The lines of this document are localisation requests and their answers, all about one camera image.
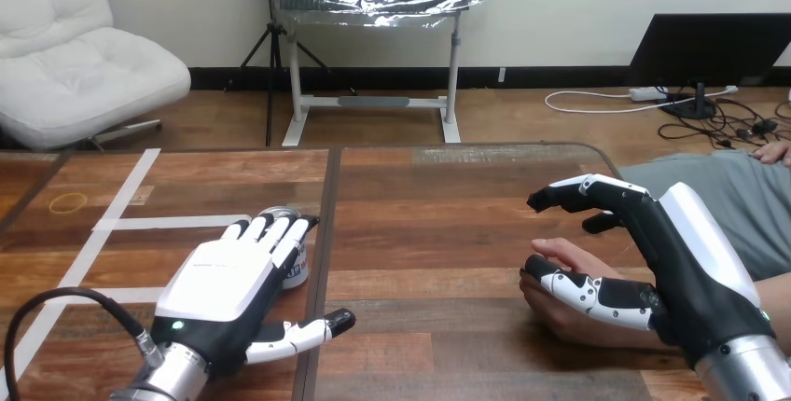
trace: wooden tabletop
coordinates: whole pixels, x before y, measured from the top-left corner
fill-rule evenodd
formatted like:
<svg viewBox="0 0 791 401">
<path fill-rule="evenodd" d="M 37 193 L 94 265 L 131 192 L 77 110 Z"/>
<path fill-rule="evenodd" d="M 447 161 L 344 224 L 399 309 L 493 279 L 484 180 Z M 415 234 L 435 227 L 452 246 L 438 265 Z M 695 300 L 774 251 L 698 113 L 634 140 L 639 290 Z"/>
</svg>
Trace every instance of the wooden tabletop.
<svg viewBox="0 0 791 401">
<path fill-rule="evenodd" d="M 525 205 L 550 182 L 613 174 L 590 147 L 148 150 L 51 163 L 0 223 L 3 335 L 21 303 L 68 284 L 115 291 L 149 324 L 159 288 L 197 244 L 234 216 L 290 205 L 322 223 L 308 239 L 309 281 L 285 293 L 267 320 L 346 307 L 357 325 L 320 350 L 212 383 L 201 399 L 704 395 L 680 356 L 561 343 L 521 297 L 518 268 L 539 237 L 568 238 L 627 274 L 649 276 L 625 231 L 591 236 L 580 226 L 586 214 L 534 214 Z M 5 166 L 0 160 L 0 175 Z M 26 400 L 105 400 L 140 365 L 125 333 L 92 305 L 50 303 L 22 333 Z"/>
</svg>

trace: black baseboard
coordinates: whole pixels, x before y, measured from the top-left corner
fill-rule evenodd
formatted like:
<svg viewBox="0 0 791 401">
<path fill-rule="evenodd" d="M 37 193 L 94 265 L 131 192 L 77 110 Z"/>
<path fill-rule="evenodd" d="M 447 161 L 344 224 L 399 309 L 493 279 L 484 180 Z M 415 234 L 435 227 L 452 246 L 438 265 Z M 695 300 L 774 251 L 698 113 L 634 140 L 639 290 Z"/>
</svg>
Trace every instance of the black baseboard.
<svg viewBox="0 0 791 401">
<path fill-rule="evenodd" d="M 223 90 L 229 82 L 233 90 L 266 90 L 269 68 L 190 68 L 193 90 Z M 441 90 L 448 87 L 448 68 L 301 68 L 302 89 L 320 90 Z M 499 82 L 498 67 L 459 69 L 459 89 L 565 89 L 621 87 L 629 83 L 629 67 L 508 67 Z M 280 90 L 291 88 L 288 70 L 276 76 Z M 791 87 L 791 67 L 774 67 L 761 87 Z"/>
</svg>

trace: human hand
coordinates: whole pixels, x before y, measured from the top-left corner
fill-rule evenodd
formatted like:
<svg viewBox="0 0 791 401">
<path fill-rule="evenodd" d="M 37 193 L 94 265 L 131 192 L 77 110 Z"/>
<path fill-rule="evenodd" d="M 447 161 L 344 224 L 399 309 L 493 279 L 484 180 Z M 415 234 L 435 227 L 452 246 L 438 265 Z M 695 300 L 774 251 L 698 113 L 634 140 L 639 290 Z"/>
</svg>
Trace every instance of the human hand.
<svg viewBox="0 0 791 401">
<path fill-rule="evenodd" d="M 783 165 L 791 168 L 791 142 L 771 142 L 753 153 L 761 163 L 771 165 L 782 160 Z"/>
<path fill-rule="evenodd" d="M 587 273 L 591 278 L 623 279 L 618 272 L 596 256 L 565 239 L 533 240 L 533 249 L 546 258 L 555 258 L 572 272 Z M 611 325 L 590 318 L 555 298 L 535 278 L 520 270 L 520 289 L 530 307 L 561 340 L 610 348 L 649 348 L 667 350 L 653 331 L 641 331 Z"/>
</svg>

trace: can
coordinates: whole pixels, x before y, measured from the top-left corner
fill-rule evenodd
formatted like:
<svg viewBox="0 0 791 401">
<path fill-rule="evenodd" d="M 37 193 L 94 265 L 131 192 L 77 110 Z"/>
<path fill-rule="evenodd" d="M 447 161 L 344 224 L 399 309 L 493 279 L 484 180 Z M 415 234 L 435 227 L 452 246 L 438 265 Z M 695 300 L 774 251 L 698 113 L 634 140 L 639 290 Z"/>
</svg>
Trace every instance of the can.
<svg viewBox="0 0 791 401">
<path fill-rule="evenodd" d="M 261 216 L 262 214 L 271 214 L 275 219 L 287 215 L 293 215 L 297 218 L 301 216 L 299 210 L 291 207 L 271 207 L 259 213 L 258 215 Z M 309 275 L 310 269 L 308 268 L 308 248 L 304 243 L 302 243 L 299 245 L 297 260 L 294 262 L 294 266 L 288 271 L 288 274 L 285 276 L 285 280 L 283 280 L 283 289 L 293 289 L 305 283 L 308 281 Z"/>
</svg>

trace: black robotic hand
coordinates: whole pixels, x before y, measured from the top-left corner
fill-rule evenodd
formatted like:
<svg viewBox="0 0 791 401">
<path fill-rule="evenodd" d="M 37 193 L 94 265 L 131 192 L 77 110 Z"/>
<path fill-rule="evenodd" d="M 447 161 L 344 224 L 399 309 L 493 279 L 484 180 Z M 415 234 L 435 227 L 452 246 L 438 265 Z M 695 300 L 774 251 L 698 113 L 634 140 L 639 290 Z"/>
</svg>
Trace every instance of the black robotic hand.
<svg viewBox="0 0 791 401">
<path fill-rule="evenodd" d="M 164 362 L 145 366 L 110 399 L 195 400 L 210 378 L 301 353 L 354 326 L 348 310 L 304 324 L 261 323 L 286 278 L 299 271 L 295 263 L 316 224 L 315 217 L 265 210 L 198 246 L 157 303 L 151 337 Z"/>
<path fill-rule="evenodd" d="M 555 297 L 598 320 L 656 330 L 662 341 L 682 348 L 717 399 L 791 395 L 791 372 L 756 287 L 690 187 L 677 184 L 654 200 L 645 188 L 587 174 L 541 189 L 528 205 L 537 212 L 553 206 L 570 213 L 604 210 L 583 228 L 595 234 L 625 227 L 656 277 L 656 288 L 593 280 L 531 256 L 525 271 Z"/>
</svg>

